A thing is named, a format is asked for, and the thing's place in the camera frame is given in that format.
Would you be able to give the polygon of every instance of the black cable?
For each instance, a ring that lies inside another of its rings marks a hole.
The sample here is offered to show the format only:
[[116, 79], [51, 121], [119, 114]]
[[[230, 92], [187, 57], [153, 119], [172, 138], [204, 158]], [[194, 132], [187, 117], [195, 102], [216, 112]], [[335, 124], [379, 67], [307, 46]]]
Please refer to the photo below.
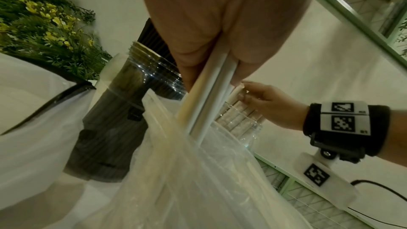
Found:
[[[390, 189], [390, 188], [387, 187], [387, 186], [384, 186], [384, 185], [382, 185], [382, 184], [380, 184], [380, 183], [377, 183], [377, 182], [372, 182], [372, 181], [369, 181], [369, 180], [355, 180], [355, 181], [351, 182], [351, 185], [354, 185], [354, 186], [355, 186], [355, 185], [361, 184], [361, 183], [369, 183], [369, 184], [373, 184], [373, 185], [379, 186], [379, 187], [381, 187], [381, 188], [383, 188], [383, 189], [386, 189], [386, 190], [390, 191], [391, 193], [397, 195], [398, 197], [402, 198], [404, 201], [407, 201], [407, 198], [404, 197], [403, 195], [401, 195], [400, 193], [396, 192], [396, 191], [393, 190], [393, 189]], [[361, 215], [364, 215], [364, 216], [367, 217], [367, 218], [370, 218], [370, 219], [372, 219], [372, 220], [375, 220], [375, 221], [377, 221], [377, 222], [379, 222], [379, 223], [383, 223], [383, 224], [387, 224], [387, 225], [389, 225], [389, 226], [396, 226], [396, 227], [399, 227], [399, 228], [405, 228], [405, 229], [407, 229], [407, 227], [405, 227], [405, 226], [399, 226], [399, 225], [392, 224], [392, 223], [386, 223], [386, 222], [377, 220], [377, 219], [375, 219], [375, 218], [373, 218], [373, 217], [370, 217], [370, 216], [368, 216], [368, 215], [365, 215], [365, 214], [363, 214], [363, 213], [361, 213], [361, 212], [359, 212], [359, 211], [357, 211], [357, 210], [354, 210], [354, 209], [351, 208], [351, 207], [348, 207], [348, 208], [349, 208], [350, 210], [353, 210], [353, 211], [355, 211], [355, 212], [361, 214]]]

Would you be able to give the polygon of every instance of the plastic bag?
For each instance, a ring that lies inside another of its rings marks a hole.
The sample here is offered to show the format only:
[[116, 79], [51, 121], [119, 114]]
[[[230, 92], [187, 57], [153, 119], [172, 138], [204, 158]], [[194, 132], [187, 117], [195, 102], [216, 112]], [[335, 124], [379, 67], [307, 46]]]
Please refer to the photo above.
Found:
[[45, 191], [83, 128], [94, 87], [46, 67], [0, 54], [0, 209]]
[[109, 206], [80, 228], [310, 228], [230, 132], [213, 123], [199, 147], [186, 137], [174, 103], [146, 93], [149, 129], [130, 172]]

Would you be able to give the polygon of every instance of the white bag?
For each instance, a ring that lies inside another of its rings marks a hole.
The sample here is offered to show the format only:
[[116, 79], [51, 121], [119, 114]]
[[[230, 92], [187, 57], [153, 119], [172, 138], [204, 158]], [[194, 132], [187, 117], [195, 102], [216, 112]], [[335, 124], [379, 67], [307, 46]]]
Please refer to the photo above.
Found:
[[0, 53], [0, 209], [58, 178], [94, 93], [85, 80], [33, 63]]
[[217, 123], [196, 147], [178, 127], [175, 103], [146, 93], [149, 129], [130, 172], [111, 203], [77, 228], [311, 228], [272, 188], [253, 155]]

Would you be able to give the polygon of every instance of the white wall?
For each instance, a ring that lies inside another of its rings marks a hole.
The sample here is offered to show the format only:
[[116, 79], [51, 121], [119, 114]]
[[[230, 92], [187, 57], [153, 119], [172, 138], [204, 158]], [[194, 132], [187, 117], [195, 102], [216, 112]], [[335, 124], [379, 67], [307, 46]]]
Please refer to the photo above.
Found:
[[95, 30], [103, 48], [112, 56], [128, 52], [148, 19], [143, 0], [73, 1], [80, 7], [95, 11]]
[[[387, 55], [354, 26], [321, 5], [323, 0], [318, 1], [313, 1], [281, 51], [250, 79], [277, 86], [307, 104], [364, 100], [407, 109], [406, 73], [388, 61]], [[261, 141], [257, 153], [292, 174], [295, 172], [291, 165], [300, 152], [316, 151], [302, 132], [277, 128], [271, 123], [265, 124]], [[357, 165], [341, 162], [333, 169], [349, 181], [376, 181], [407, 196], [407, 168], [367, 157]], [[357, 187], [364, 196], [352, 208], [407, 226], [407, 203], [377, 186]]]

